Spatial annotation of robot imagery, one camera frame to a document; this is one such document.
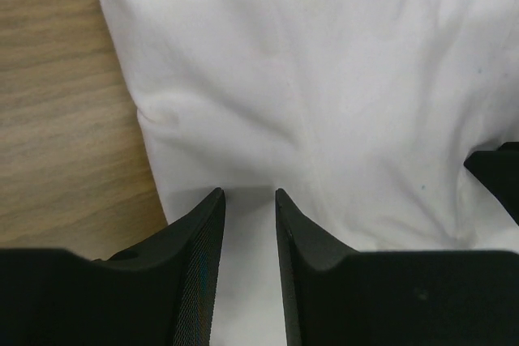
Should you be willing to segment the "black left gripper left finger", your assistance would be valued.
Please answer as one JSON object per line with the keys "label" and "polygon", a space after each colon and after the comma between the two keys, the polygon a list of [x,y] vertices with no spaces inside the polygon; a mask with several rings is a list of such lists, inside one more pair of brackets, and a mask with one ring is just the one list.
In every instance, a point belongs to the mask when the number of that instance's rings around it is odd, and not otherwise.
{"label": "black left gripper left finger", "polygon": [[106,260],[63,249],[1,252],[4,345],[207,345],[225,193]]}

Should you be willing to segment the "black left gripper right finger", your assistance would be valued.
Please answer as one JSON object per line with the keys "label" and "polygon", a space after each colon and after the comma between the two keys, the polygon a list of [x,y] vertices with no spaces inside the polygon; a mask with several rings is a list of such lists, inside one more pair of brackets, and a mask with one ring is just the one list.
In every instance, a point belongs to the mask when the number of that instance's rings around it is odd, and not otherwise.
{"label": "black left gripper right finger", "polygon": [[515,345],[518,256],[352,249],[276,192],[290,345]]}

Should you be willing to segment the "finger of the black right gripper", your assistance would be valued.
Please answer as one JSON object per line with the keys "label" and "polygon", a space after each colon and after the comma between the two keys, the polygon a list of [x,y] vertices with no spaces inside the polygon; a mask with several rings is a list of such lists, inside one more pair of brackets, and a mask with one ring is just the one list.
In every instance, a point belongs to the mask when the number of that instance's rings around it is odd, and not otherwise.
{"label": "finger of the black right gripper", "polygon": [[518,224],[518,142],[503,143],[490,151],[473,152],[465,168],[485,186]]}

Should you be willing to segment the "white t shirt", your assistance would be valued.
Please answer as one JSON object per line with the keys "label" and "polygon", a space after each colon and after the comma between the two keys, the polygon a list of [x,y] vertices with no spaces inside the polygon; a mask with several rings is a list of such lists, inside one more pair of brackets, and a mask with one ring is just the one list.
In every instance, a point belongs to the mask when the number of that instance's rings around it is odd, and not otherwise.
{"label": "white t shirt", "polygon": [[227,216],[210,342],[286,342],[274,193],[349,246],[517,250],[518,0],[100,0],[169,222]]}

